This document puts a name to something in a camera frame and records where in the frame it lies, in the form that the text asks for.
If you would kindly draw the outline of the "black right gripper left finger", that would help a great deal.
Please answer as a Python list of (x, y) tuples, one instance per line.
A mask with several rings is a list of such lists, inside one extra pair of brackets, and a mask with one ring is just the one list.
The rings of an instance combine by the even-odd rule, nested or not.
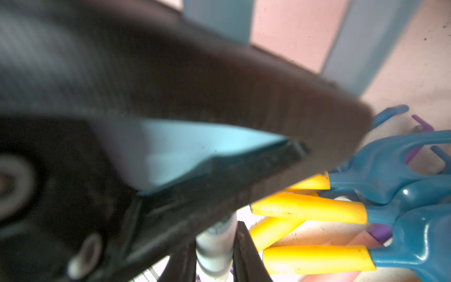
[(170, 255), (158, 282), (195, 282), (196, 265), (196, 242), (193, 241)]

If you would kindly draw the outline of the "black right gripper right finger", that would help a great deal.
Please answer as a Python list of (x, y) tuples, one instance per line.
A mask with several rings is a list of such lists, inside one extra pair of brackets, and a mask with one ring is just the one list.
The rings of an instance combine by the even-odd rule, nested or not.
[(233, 247), (235, 282), (272, 282), (244, 222), (238, 221)]

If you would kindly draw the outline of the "light blue rake white handle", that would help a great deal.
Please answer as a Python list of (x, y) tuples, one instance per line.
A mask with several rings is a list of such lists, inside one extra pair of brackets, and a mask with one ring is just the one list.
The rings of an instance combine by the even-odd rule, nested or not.
[[(351, 1), (320, 76), (360, 97), (397, 43), (419, 1)], [(155, 119), (99, 122), (96, 130), (124, 182), (147, 196), (213, 171), (283, 137), (236, 126)]]

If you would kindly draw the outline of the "teal rake yellow handle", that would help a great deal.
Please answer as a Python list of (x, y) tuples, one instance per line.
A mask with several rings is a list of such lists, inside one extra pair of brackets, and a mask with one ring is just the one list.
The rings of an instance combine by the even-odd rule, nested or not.
[(263, 251), (270, 275), (373, 271), (379, 267), (411, 269), (423, 282), (451, 279), (451, 206), (411, 210), (392, 227), (392, 243), (365, 246), (280, 246)]
[(391, 136), (369, 143), (355, 154), (348, 170), (328, 175), (328, 191), (353, 191), (371, 202), (387, 204), (408, 184), (449, 177), (417, 173), (407, 166), (405, 157), (422, 145), (450, 142), (450, 130), (443, 130)]
[(381, 206), (280, 192), (250, 205), (255, 215), (287, 220), (393, 225), (405, 213), (443, 203), (451, 196), (450, 175), (430, 175), (399, 190)]

